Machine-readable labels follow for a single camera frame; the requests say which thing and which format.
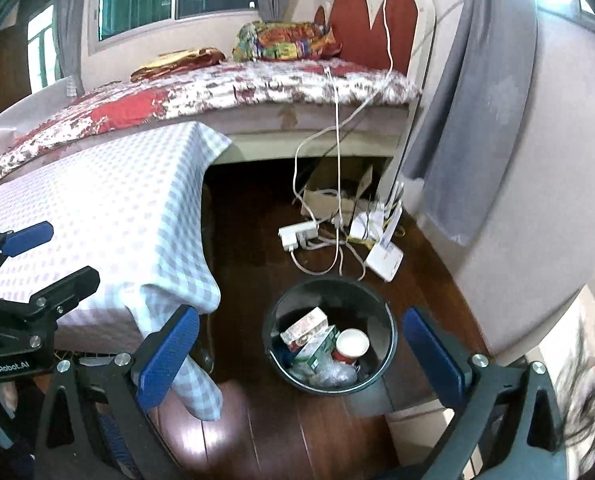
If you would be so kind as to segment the red paper cup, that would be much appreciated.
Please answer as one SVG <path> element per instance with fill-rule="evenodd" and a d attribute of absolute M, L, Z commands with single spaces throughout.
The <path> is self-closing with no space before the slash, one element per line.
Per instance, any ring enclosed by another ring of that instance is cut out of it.
<path fill-rule="evenodd" d="M 368 336 L 357 328 L 343 330 L 335 340 L 332 359 L 337 362 L 354 364 L 370 348 Z"/>

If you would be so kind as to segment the clear plastic bag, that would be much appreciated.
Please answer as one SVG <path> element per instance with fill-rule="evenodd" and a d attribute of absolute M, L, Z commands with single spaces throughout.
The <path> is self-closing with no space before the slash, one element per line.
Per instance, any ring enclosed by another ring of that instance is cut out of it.
<path fill-rule="evenodd" d="M 307 386 L 319 389 L 351 387 L 358 380 L 354 365 L 330 359 L 320 361 L 314 368 L 299 363 L 292 367 L 291 374 Z"/>

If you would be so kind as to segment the green carton box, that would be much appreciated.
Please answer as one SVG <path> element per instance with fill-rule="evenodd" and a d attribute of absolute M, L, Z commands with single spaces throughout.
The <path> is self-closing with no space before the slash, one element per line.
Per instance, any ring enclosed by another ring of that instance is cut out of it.
<path fill-rule="evenodd" d="M 330 325 L 311 337 L 307 344 L 297 352 L 289 368 L 289 373 L 299 378 L 316 375 L 319 367 L 331 359 L 337 335 L 339 335 L 337 326 Z"/>

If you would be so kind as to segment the red white carton box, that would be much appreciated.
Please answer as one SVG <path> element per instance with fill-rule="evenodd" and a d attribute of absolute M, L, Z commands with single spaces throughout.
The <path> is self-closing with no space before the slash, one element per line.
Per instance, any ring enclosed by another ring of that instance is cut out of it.
<path fill-rule="evenodd" d="M 294 352 L 302 348 L 314 335 L 328 326 L 328 318 L 319 307 L 314 307 L 280 334 L 287 348 Z"/>

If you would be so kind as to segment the black trash bin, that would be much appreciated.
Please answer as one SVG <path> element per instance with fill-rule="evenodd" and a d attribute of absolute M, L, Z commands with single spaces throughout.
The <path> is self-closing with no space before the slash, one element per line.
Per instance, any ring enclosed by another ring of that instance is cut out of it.
<path fill-rule="evenodd" d="M 398 343 L 394 315 L 378 292 L 334 276 L 288 289 L 265 316 L 262 338 L 278 374 L 319 396 L 371 386 L 390 366 Z"/>

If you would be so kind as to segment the pink checkered tablecloth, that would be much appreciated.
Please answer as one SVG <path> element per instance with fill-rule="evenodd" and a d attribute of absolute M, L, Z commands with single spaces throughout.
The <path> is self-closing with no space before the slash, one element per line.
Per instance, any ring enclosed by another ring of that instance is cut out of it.
<path fill-rule="evenodd" d="M 182 306 L 220 305 L 204 255 L 206 169 L 227 136 L 183 122 L 104 142 L 0 186 L 0 229 L 52 225 L 47 244 L 7 260 L 0 298 L 26 301 L 91 266 L 97 291 L 60 318 L 60 350 L 132 351 Z"/>

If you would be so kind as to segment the white covered furniture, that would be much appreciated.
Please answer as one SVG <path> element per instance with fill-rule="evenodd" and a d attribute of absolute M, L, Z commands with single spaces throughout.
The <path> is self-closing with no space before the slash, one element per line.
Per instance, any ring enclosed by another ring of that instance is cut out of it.
<path fill-rule="evenodd" d="M 0 113 L 0 155 L 81 94 L 80 78 L 67 76 L 6 108 Z"/>

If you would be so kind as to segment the white wifi router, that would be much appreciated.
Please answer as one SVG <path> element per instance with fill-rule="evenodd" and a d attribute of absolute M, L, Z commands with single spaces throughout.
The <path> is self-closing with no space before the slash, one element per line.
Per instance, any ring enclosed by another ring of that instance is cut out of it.
<path fill-rule="evenodd" d="M 355 212 L 348 237 L 369 246 L 363 262 L 383 282 L 391 283 L 404 259 L 404 252 L 393 242 L 404 212 L 404 184 L 396 182 L 385 203 L 369 203 Z"/>

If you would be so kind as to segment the white power strip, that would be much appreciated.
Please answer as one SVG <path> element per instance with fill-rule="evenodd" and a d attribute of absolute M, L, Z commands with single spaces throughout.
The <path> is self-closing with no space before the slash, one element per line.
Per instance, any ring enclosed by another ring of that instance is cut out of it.
<path fill-rule="evenodd" d="M 293 252 L 318 237 L 318 223 L 311 220 L 284 226 L 278 230 L 278 236 L 284 251 Z"/>

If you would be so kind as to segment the cardboard box under bed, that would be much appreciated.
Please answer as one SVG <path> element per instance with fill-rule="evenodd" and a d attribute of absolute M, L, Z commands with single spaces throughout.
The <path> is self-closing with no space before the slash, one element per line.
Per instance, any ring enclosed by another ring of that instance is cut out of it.
<path fill-rule="evenodd" d="M 317 221 L 337 222 L 337 206 L 342 207 L 343 226 L 347 228 L 360 211 L 367 210 L 375 198 L 375 174 L 382 167 L 380 159 L 367 157 L 334 157 L 319 162 L 307 180 L 301 197 L 301 214 Z"/>

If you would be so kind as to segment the folded yellow red blanket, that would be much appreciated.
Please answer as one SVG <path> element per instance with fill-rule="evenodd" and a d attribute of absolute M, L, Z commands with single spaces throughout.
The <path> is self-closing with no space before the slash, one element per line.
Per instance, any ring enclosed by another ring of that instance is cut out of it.
<path fill-rule="evenodd" d="M 226 60 L 220 49 L 213 47 L 180 50 L 158 55 L 153 61 L 140 65 L 130 74 L 130 81 L 151 80 L 168 74 L 198 70 L 210 67 Z"/>

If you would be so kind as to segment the floral red bed quilt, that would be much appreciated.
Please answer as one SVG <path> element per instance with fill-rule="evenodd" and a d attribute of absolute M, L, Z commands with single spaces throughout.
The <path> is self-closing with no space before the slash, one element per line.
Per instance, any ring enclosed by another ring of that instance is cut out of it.
<path fill-rule="evenodd" d="M 328 61 L 222 63 L 138 82 L 113 82 L 58 110 L 0 154 L 0 181 L 76 141 L 260 104 L 406 105 L 421 89 L 397 70 Z"/>

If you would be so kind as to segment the colourful pillow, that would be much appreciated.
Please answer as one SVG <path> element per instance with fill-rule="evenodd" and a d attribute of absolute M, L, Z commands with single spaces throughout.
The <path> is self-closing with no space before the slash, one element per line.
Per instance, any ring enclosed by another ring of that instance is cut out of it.
<path fill-rule="evenodd" d="M 232 58 L 236 62 L 326 60 L 341 50 L 342 44 L 327 25 L 255 21 L 239 30 Z"/>

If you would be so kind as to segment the red heart headboard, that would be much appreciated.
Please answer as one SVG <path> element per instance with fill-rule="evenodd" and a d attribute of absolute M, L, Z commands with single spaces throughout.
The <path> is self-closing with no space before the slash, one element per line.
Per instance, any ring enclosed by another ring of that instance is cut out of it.
<path fill-rule="evenodd" d="M 436 24 L 432 0 L 330 0 L 314 20 L 332 29 L 341 60 L 371 70 L 392 67 L 423 85 Z"/>

